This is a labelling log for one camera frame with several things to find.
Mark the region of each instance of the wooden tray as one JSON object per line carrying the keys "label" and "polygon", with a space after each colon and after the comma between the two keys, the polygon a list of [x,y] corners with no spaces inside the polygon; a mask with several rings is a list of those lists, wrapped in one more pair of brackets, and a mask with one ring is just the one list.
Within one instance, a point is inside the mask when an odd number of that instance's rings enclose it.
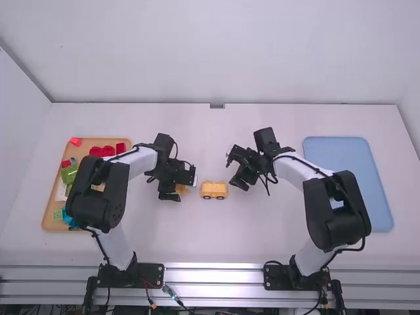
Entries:
{"label": "wooden tray", "polygon": [[[62,161],[65,159],[75,158],[77,166],[79,166],[81,159],[84,156],[89,155],[89,150],[93,146],[113,146],[115,147],[118,142],[124,142],[127,151],[131,148],[130,140],[126,138],[79,138],[81,140],[81,146],[77,147],[71,142],[67,143],[66,149],[64,150]],[[52,187],[50,198],[48,200],[47,208],[45,209],[44,217],[42,220],[42,229],[50,232],[69,232],[68,225],[62,220],[54,220],[53,213],[63,208],[66,204],[65,201],[55,201],[57,187],[60,177],[60,163],[57,161],[58,171],[55,177],[54,186]]]}

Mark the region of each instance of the green building block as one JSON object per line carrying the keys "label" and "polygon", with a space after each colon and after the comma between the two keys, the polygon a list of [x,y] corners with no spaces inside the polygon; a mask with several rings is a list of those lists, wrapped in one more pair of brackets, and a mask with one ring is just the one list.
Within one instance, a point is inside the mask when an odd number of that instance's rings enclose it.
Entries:
{"label": "green building block", "polygon": [[62,210],[60,209],[60,210],[54,211],[52,213],[52,219],[54,221],[56,221],[56,220],[62,220],[63,219],[63,212],[62,212]]}
{"label": "green building block", "polygon": [[68,195],[70,194],[70,190],[72,190],[72,186],[73,186],[73,184],[67,185],[67,187],[66,187],[66,197],[68,197]]}
{"label": "green building block", "polygon": [[60,170],[61,178],[63,180],[63,183],[66,185],[73,184],[74,178],[77,174],[77,165],[73,164],[71,166],[66,167],[65,169]]}

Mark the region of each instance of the white wall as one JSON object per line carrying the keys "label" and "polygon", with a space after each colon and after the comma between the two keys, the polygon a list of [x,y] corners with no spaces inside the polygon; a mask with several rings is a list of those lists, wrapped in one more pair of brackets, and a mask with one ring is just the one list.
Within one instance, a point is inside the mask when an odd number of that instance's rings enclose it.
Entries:
{"label": "white wall", "polygon": [[398,103],[420,153],[420,1],[0,1],[57,101]]}
{"label": "white wall", "polygon": [[44,94],[0,47],[0,232],[50,106]]}

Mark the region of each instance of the red block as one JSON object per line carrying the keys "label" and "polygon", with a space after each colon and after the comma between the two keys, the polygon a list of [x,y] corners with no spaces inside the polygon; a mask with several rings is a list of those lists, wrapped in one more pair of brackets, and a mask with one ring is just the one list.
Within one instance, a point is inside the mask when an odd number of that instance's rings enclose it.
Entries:
{"label": "red block", "polygon": [[81,146],[81,140],[79,139],[79,138],[71,138],[70,139],[70,142],[72,143],[72,144],[74,144],[75,146]]}
{"label": "red block", "polygon": [[105,158],[106,156],[114,156],[116,154],[116,149],[113,146],[104,146],[102,148],[101,156]]}
{"label": "red block", "polygon": [[67,166],[70,166],[72,163],[69,159],[65,159],[64,161],[61,161],[61,167],[65,169]]}
{"label": "red block", "polygon": [[98,157],[102,157],[102,148],[99,148],[98,146],[93,146],[90,150],[89,150],[89,155],[90,156],[98,156]]}
{"label": "red block", "polygon": [[121,153],[124,153],[125,151],[127,151],[127,149],[125,148],[125,143],[124,142],[117,143],[116,148],[117,148],[117,154],[121,154]]}

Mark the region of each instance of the black mounting bracket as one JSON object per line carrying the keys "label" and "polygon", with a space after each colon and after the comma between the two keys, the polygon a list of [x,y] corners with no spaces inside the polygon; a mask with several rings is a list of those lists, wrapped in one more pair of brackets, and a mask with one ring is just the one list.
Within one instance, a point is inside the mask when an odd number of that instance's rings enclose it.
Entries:
{"label": "black mounting bracket", "polygon": [[86,294],[83,300],[82,313],[90,315],[93,305],[93,293],[98,287],[106,288],[135,288],[135,289],[160,289],[163,287],[163,264],[137,262],[134,255],[130,266],[124,271],[115,266],[101,264],[98,275],[87,280]]}
{"label": "black mounting bracket", "polygon": [[267,291],[319,291],[322,286],[331,287],[329,268],[297,277],[290,265],[270,264],[264,267],[264,288]]}
{"label": "black mounting bracket", "polygon": [[96,287],[129,287],[135,289],[160,289],[163,286],[163,264],[137,262],[127,271],[110,270],[113,266],[100,265]]}

